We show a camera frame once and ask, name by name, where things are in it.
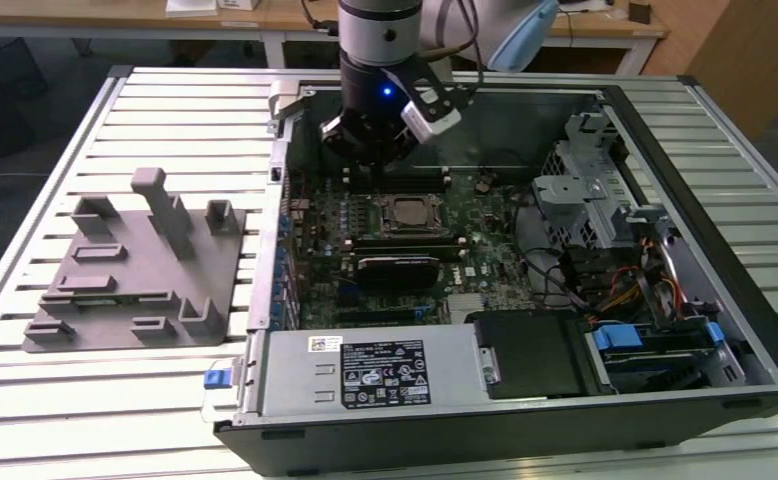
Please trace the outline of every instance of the metal bracket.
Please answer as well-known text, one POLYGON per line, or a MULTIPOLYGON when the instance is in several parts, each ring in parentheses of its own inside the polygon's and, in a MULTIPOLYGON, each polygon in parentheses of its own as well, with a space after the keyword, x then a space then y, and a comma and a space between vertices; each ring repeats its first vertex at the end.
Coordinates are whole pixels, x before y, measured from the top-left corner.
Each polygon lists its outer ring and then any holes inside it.
POLYGON ((267 338, 265 330, 259 330, 249 334, 245 339, 245 357, 243 366, 239 369, 240 392, 240 411, 239 413, 259 412, 259 392, 261 384, 261 370, 264 356, 267 355, 267 338))
POLYGON ((299 103, 299 81, 276 80, 269 87, 269 115, 276 124, 291 114, 301 110, 303 105, 299 103))
POLYGON ((500 383, 500 370, 497 368, 497 357, 492 348, 481 348, 480 367, 483 370, 483 379, 487 385, 500 383))
POLYGON ((571 175, 543 175, 534 179, 534 186, 543 197, 540 201, 552 204, 583 204, 584 200, 607 198, 598 185, 588 184, 571 175))
POLYGON ((640 207, 622 206, 620 211, 626 215, 628 223, 658 223, 667 220, 667 209, 659 205, 644 205, 640 207))

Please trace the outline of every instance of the blue latch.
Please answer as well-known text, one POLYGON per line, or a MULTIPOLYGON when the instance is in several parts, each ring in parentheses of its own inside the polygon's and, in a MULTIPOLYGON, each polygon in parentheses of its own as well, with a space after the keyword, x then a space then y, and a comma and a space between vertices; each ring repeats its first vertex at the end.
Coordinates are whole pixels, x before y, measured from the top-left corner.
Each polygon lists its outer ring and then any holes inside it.
POLYGON ((604 325, 592 332, 592 339, 599 350, 643 346, 643 340, 634 325, 604 325))
POLYGON ((208 370, 204 372, 204 389, 219 390, 220 388, 231 388, 231 369, 208 370))
POLYGON ((718 322, 708 322, 706 325, 708 329, 708 336, 711 337, 711 341, 714 342, 714 346, 719 347, 720 344, 726 341, 726 335, 723 335, 723 330, 720 330, 720 325, 718 322))

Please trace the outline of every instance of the slotted metal worktable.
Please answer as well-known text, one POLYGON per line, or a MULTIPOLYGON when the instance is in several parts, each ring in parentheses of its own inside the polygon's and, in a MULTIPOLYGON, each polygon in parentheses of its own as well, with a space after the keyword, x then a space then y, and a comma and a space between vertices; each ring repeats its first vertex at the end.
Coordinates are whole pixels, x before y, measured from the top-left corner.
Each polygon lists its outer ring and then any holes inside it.
MULTIPOLYGON (((257 477, 213 437, 200 411, 204 371, 244 352, 273 151, 267 98, 284 77, 335 80, 337 74, 137 68, 107 80, 0 262, 0 479, 257 477), (111 194, 120 209, 144 208, 129 193, 140 166, 167 170, 165 187, 187 208, 228 198, 249 212, 228 339, 219 347, 26 354, 24 328, 76 228, 66 215, 84 193, 111 194)), ((778 311, 778 175, 702 89, 675 78, 489 78, 622 86, 778 311)), ((646 176, 638 171, 635 177, 648 189, 646 176)), ((216 402, 221 410, 233 407, 216 402)), ((603 479, 778 478, 778 416, 736 422, 664 449, 340 477, 506 479, 567 472, 603 479)))

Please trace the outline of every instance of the warning label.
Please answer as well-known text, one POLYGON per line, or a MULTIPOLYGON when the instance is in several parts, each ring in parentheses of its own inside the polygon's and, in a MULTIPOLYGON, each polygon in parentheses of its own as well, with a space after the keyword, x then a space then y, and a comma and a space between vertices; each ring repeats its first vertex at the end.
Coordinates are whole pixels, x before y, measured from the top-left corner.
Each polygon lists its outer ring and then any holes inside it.
POLYGON ((423 340, 344 343, 340 361, 344 407, 401 407, 431 403, 423 340))

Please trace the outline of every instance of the motherboard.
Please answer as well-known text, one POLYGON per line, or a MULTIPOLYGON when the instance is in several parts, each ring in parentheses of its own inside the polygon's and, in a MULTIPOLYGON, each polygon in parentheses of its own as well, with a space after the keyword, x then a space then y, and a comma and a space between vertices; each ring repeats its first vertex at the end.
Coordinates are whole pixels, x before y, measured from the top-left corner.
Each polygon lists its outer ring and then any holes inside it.
POLYGON ((400 181, 385 194, 353 175, 293 187, 300 328, 461 323, 463 306, 534 307, 512 218, 527 192, 485 170, 400 181))

